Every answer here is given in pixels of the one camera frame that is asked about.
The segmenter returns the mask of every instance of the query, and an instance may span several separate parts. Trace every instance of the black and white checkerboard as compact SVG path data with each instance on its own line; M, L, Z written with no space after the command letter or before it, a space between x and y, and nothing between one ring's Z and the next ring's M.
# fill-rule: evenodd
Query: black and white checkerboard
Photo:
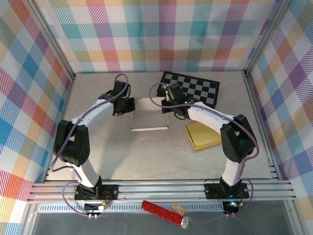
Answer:
M219 82L167 71L164 72L161 82L167 84L178 83L187 98L193 97L215 109L220 87ZM161 86L157 89L157 96L165 96Z

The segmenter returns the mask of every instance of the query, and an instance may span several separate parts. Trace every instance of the red cylinder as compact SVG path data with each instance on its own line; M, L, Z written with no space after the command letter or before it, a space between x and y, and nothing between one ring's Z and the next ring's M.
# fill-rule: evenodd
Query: red cylinder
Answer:
M181 225L182 216L180 214L176 214L175 212L164 209L156 204L151 202L143 201L141 204L141 209L145 210L151 214L154 214L162 219L170 221L174 224Z

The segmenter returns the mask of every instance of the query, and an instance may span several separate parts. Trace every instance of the red object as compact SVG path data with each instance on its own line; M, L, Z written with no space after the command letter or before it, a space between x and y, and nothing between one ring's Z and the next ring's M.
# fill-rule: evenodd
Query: red object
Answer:
M180 214L164 209L156 204L151 202L143 201L141 204L141 209L145 210L151 214L154 214L162 219L170 221L174 224L181 225L183 217Z

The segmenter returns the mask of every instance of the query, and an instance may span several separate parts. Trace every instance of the yellow sponge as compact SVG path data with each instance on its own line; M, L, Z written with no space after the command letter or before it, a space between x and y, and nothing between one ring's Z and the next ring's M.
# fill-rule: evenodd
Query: yellow sponge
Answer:
M200 122L186 125L186 131L194 150L222 143L219 133Z

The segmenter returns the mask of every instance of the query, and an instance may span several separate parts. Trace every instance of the plaid wall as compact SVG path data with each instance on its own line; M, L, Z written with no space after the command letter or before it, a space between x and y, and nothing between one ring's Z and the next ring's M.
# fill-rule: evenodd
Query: plaid wall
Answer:
M22 0L0 0L0 235L17 233L70 79Z
M284 179L313 234L313 0L294 0L253 73Z
M279 1L37 0L78 72L242 70Z

